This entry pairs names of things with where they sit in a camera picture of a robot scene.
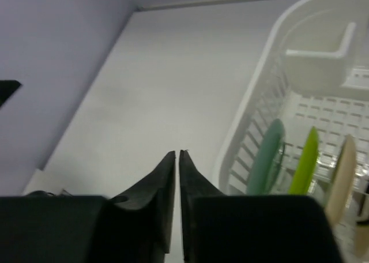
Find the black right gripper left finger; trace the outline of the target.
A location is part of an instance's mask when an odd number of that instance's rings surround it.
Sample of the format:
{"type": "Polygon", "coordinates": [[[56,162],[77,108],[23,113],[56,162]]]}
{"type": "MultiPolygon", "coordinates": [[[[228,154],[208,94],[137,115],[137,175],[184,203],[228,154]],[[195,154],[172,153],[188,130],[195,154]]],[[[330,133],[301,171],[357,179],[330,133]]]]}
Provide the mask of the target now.
{"type": "Polygon", "coordinates": [[[148,175],[110,199],[129,213],[142,213],[164,254],[170,252],[174,213],[176,154],[169,151],[148,175]]]}

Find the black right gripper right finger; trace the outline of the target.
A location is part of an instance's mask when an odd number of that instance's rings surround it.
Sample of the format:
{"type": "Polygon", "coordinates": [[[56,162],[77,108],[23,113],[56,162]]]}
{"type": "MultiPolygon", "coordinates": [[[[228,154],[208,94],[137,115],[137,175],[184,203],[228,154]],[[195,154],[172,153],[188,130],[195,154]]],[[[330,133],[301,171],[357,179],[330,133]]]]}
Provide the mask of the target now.
{"type": "Polygon", "coordinates": [[[190,254],[191,200],[197,197],[225,196],[225,194],[197,170],[187,150],[181,150],[179,155],[179,183],[183,254],[190,254]]]}

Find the teal patterned plate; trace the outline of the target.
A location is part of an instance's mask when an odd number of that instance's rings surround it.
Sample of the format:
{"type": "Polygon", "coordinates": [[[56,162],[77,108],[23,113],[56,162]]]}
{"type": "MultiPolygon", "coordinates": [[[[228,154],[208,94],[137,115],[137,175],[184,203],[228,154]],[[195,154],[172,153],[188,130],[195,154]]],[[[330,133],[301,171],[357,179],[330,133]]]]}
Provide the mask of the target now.
{"type": "Polygon", "coordinates": [[[285,127],[276,118],[267,129],[248,176],[246,194],[269,194],[281,170],[285,151],[285,127]]]}

